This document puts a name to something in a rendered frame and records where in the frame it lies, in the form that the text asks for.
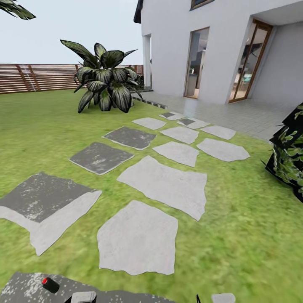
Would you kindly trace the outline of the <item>insectifuge atomizer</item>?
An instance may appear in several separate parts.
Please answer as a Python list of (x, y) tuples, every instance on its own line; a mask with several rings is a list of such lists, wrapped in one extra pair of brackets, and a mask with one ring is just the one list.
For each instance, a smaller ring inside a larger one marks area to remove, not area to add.
[(42, 287), (51, 293), (56, 293), (59, 290), (59, 284), (53, 281), (51, 278), (47, 278), (46, 281), (42, 284)]

